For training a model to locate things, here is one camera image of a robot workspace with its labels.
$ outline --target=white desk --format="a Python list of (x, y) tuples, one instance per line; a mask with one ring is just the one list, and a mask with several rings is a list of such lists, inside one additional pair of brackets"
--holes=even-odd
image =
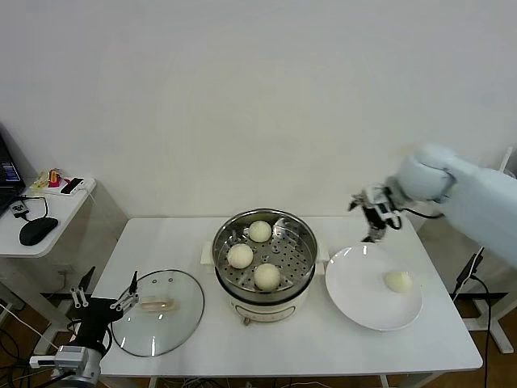
[[(362, 217), (305, 217), (331, 254), (359, 243), (366, 234)], [(132, 219), (94, 291), (117, 298), (133, 271), (159, 269), (191, 273), (202, 285), (205, 311), (192, 337), (154, 358), (134, 357), (115, 343), (102, 362), (103, 375), (152, 376), (342, 376), (388, 373), (443, 373), (476, 369), (482, 359), (461, 317), (410, 223), (389, 231), (380, 244), (400, 255), (418, 276), (424, 296), (420, 317), (401, 331), (372, 331), (352, 322), (330, 300), (317, 276), (305, 305), (284, 321), (242, 325), (230, 309), (215, 275), (200, 265), (205, 241), (224, 218)], [(413, 379), (421, 386), (429, 375)]]
[[(85, 179), (84, 189), (77, 191), (72, 196), (33, 194), (26, 190), (24, 194), (27, 194), (27, 196), (44, 196), (48, 203), (48, 216), (59, 221), (56, 228), (41, 242), (31, 247), (26, 247), (19, 242), (19, 231), (26, 223), (23, 219), (14, 218), (10, 210), (7, 210), (0, 217), (0, 281), (34, 310), (43, 315), (52, 325), (55, 325), (56, 329), (66, 328), (66, 323), (69, 320), (40, 295), (38, 288), (34, 286), (34, 281), (28, 278), (23, 271), (20, 271), (16, 259), (36, 259), (47, 255), (94, 187), (94, 179)], [(30, 220), (44, 215), (43, 200), (27, 200), (25, 204), (30, 210), (27, 215)]]

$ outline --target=laptop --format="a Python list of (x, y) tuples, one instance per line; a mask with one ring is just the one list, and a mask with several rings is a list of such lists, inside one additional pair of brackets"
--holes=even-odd
[(25, 188), (6, 143), (0, 133), (0, 215)]

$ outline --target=metal steamer pot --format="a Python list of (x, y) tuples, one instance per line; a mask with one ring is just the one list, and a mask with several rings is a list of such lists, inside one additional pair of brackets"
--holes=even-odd
[[(254, 221), (271, 225), (272, 236), (266, 242), (249, 238)], [(250, 266), (236, 269), (226, 258), (235, 244), (244, 243), (253, 251)], [(212, 259), (217, 279), (232, 297), (256, 306), (275, 306), (300, 295), (314, 277), (317, 242), (312, 230), (300, 218), (274, 209), (255, 209), (229, 219), (212, 242)], [(274, 264), (281, 275), (278, 288), (264, 292), (254, 284), (254, 271), (264, 263)]]

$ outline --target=steamed bun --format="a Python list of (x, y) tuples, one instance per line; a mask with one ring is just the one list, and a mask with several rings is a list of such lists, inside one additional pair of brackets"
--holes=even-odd
[(243, 269), (253, 261), (253, 251), (246, 244), (235, 244), (229, 249), (226, 258), (232, 267)]
[(413, 288), (413, 279), (408, 272), (386, 272), (384, 279), (388, 288), (396, 293), (408, 293)]
[(271, 226), (265, 221), (255, 221), (250, 225), (249, 233), (253, 241), (263, 243), (271, 237)]
[(262, 291), (273, 291), (280, 284), (280, 271), (273, 264), (261, 264), (255, 269), (254, 282)]

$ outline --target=black cable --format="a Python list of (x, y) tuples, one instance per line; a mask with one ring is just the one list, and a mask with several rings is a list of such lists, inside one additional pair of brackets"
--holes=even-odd
[[(43, 200), (45, 203), (45, 215), (43, 217), (39, 217), (39, 218), (45, 218), (48, 216), (48, 203), (47, 203), (47, 199), (44, 196), (19, 196), (18, 199), (21, 200), (22, 202), (24, 202), (25, 200)], [(20, 217), (23, 218), (27, 222), (34, 221), (34, 220), (29, 220), (27, 218), (26, 214), (24, 214)]]
[(73, 374), (75, 374), (74, 372), (65, 372), (63, 373), (61, 376), (57, 376), (55, 378), (53, 378), (52, 380), (48, 381), (48, 382), (44, 382), (43, 384), (39, 384), (38, 386), (36, 386), (35, 388), (44, 388), (46, 386), (50, 386), (52, 385), (54, 382), (59, 382), (60, 380), (64, 379), (65, 377), (68, 377), (68, 376), (72, 376)]
[(485, 251), (484, 247), (474, 253), (467, 264), (463, 267), (460, 272), (460, 275), (456, 278), (456, 286), (454, 287), (454, 291), (452, 292), (451, 299), (454, 302), (457, 298), (457, 294), (460, 292), (461, 288), (464, 286), (465, 282), (472, 278), (471, 275), (474, 275), (477, 272), (477, 267), (483, 260), (483, 252)]
[(31, 385), (31, 377), (28, 376), (30, 374), (31, 368), (29, 365), (23, 370), (22, 375), (20, 376), (19, 388), (23, 387), (23, 379), (27, 379), (27, 387)]
[(27, 368), (27, 364), (28, 364), (28, 362), (25, 362), (23, 364), (14, 363), (13, 365), (8, 365), (8, 366), (0, 367), (0, 370), (4, 370), (4, 369), (23, 369), (23, 368)]
[(104, 352), (104, 356), (107, 355), (107, 353), (111, 349), (111, 346), (113, 345), (113, 334), (111, 333), (111, 330), (109, 327), (107, 327), (106, 330), (107, 330), (107, 337), (109, 339), (109, 342), (107, 343), (107, 348), (106, 348), (106, 352)]
[(27, 376), (27, 388), (31, 388), (31, 384), (32, 384), (32, 380), (31, 380), (32, 376), (30, 374), (31, 369), (29, 368), (27, 371), (29, 372), (29, 375)]
[(76, 337), (78, 336), (78, 333), (75, 331), (75, 325), (77, 325), (78, 323), (81, 323), (82, 320), (81, 319), (72, 319), (67, 325), (66, 325), (66, 330), (68, 330), (70, 333), (72, 333), (73, 335), (75, 335)]
[(210, 383), (213, 383), (215, 384), (216, 386), (219, 386), (220, 388), (226, 388), (225, 386), (222, 386), (221, 384), (219, 384), (218, 382), (216, 382), (213, 378), (204, 378), (202, 379), (194, 388), (199, 388), (200, 386), (202, 386), (205, 382), (210, 382)]
[(414, 214), (415, 216), (419, 216), (419, 217), (422, 217), (422, 218), (427, 218), (428, 220), (435, 220), (437, 218), (444, 217), (443, 213), (436, 214), (435, 216), (429, 216), (427, 214), (422, 214), (422, 213), (419, 213), (417, 211), (414, 211), (413, 209), (403, 208), (402, 210), (405, 210), (406, 212), (410, 212), (410, 213)]
[(488, 326), (486, 327), (486, 342), (485, 342), (485, 388), (488, 386), (488, 343), (490, 339), (490, 324), (492, 322), (492, 305), (490, 304), (490, 292), (488, 290), (488, 287), (486, 287), (486, 284), (483, 283), (483, 280), (481, 280), (476, 275), (471, 275), (471, 279), (474, 279), (475, 281), (478, 281), (481, 283), (483, 288), (486, 292), (486, 304), (488, 305)]
[(393, 222), (392, 219), (389, 219), (387, 222), (386, 222), (392, 229), (395, 229), (395, 230), (400, 230), (402, 229), (402, 219), (397, 216), (397, 224), (395, 224), (395, 222)]
[[(11, 334), (9, 334), (7, 331), (3, 330), (2, 328), (0, 328), (0, 333), (2, 333), (2, 335), (0, 336), (0, 347), (3, 349), (3, 351), (5, 353), (7, 353), (9, 356), (13, 357), (17, 362), (18, 361), (21, 361), (23, 360), (21, 357), (20, 357), (20, 353), (19, 353), (19, 346), (18, 344), (16, 343), (15, 339), (12, 337)], [(6, 347), (4, 346), (3, 342), (2, 342), (2, 337), (6, 335), (7, 338), (9, 338), (9, 340), (11, 340), (11, 342), (15, 345), (15, 348), (16, 348), (16, 356), (11, 353), (9, 350), (6, 349)]]
[(13, 371), (12, 369), (7, 374), (7, 385), (9, 388), (15, 388), (15, 382), (13, 382)]

